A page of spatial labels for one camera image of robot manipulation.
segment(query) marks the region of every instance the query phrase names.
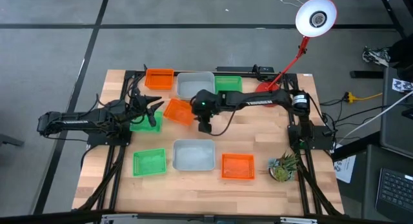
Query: gray bin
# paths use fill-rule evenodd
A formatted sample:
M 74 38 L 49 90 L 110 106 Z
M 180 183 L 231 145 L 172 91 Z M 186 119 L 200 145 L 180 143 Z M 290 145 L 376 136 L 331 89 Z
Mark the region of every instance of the gray bin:
M 215 94 L 215 76 L 212 72 L 183 72 L 177 77 L 177 95 L 191 100 L 200 90 Z
M 174 143 L 172 166 L 176 170 L 215 168 L 215 143 L 209 139 L 180 139 Z

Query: paper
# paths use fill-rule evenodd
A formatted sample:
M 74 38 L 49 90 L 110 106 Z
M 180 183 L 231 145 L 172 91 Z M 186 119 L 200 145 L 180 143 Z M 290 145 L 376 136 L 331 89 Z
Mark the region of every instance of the paper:
M 393 78 L 392 88 L 393 90 L 398 91 L 398 92 L 406 92 L 406 91 L 409 92 L 413 89 L 413 85 L 410 82 Z
M 337 144 L 336 148 L 340 148 L 340 147 L 342 147 L 342 145 Z M 354 168 L 355 161 L 356 161 L 356 156 L 350 156 L 346 159 L 335 162 L 334 170 L 336 171 L 336 178 L 345 183 L 350 183 L 351 175 L 353 174 L 353 168 Z

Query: gray carpet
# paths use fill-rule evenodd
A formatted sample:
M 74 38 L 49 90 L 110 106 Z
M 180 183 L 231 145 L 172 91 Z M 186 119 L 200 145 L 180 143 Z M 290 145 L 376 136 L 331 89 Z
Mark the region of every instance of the gray carpet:
M 102 0 L 0 0 L 0 23 L 94 23 Z M 299 4 L 296 0 L 284 0 Z M 334 0 L 337 23 L 391 23 L 380 0 Z M 412 17 L 401 0 L 390 0 L 407 33 Z M 104 23 L 275 23 L 293 24 L 297 7 L 277 0 L 109 0 Z M 38 136 L 37 118 L 64 111 L 81 66 L 91 30 L 0 30 L 0 132 L 25 141 L 0 148 L 0 216 L 31 213 L 54 142 Z M 100 93 L 106 70 L 172 67 L 211 71 L 217 66 L 273 66 L 281 70 L 297 53 L 296 30 L 100 30 L 81 89 L 77 111 L 87 110 Z M 291 69 L 311 73 L 320 101 L 344 92 L 377 94 L 382 80 L 351 79 L 351 70 L 382 70 L 365 64 L 365 45 L 383 47 L 400 38 L 392 30 L 332 30 L 311 39 L 308 52 Z M 344 104 L 342 116 L 381 104 L 373 99 Z M 337 117 L 339 105 L 323 107 Z M 349 119 L 361 121 L 371 112 Z M 351 126 L 340 128 L 344 136 Z M 373 122 L 354 136 L 377 131 Z M 68 137 L 86 139 L 82 133 Z M 68 211 L 76 190 L 85 144 L 66 142 L 45 212 Z M 342 189 L 345 212 L 359 216 L 361 203 Z

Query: yellow cable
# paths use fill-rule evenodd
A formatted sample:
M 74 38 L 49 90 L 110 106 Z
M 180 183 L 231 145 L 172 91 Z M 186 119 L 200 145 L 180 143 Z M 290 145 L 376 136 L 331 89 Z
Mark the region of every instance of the yellow cable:
M 348 92 L 348 103 L 352 104 L 354 101 L 366 101 L 368 99 L 372 99 L 372 98 L 375 98 L 375 97 L 378 97 L 378 96 L 381 96 L 381 95 L 383 95 L 383 93 L 379 93 L 379 94 L 369 96 L 369 97 L 358 98 L 356 96 L 353 96 L 353 94 L 351 92 Z
M 378 97 L 378 96 L 381 96 L 381 95 L 383 95 L 383 93 L 379 93 L 379 94 L 369 96 L 369 97 L 364 97 L 364 98 L 355 97 L 354 100 L 356 100 L 356 101 L 365 101 L 365 100 L 372 99 L 372 98 L 375 98 L 375 97 Z

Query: plastic basket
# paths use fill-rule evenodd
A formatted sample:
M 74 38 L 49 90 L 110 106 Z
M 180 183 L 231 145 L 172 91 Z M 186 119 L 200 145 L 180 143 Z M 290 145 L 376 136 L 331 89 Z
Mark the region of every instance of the plastic basket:
M 202 89 L 215 93 L 214 77 L 212 72 L 179 73 L 176 94 L 180 99 L 189 101 Z
M 150 68 L 146 70 L 145 86 L 154 90 L 171 90 L 174 85 L 174 69 Z
M 165 149 L 134 152 L 133 176 L 151 176 L 166 172 Z
M 176 170 L 215 168 L 215 143 L 209 139 L 178 139 L 174 143 L 172 166 Z
M 243 91 L 243 79 L 241 76 L 216 76 L 215 91 Z
M 224 179 L 254 179 L 254 156 L 222 154 L 221 174 Z
M 195 115 L 191 112 L 191 105 L 185 101 L 172 98 L 166 107 L 163 116 L 169 120 L 189 126 L 194 120 Z
M 149 124 L 149 119 L 145 115 L 143 116 L 143 122 L 140 124 L 130 124 L 129 130 L 134 132 L 155 132 L 160 133 L 162 127 L 162 112 L 156 111 L 154 114 L 154 118 L 156 120 L 156 126 L 151 127 Z M 134 122 L 140 121 L 141 117 L 134 120 Z

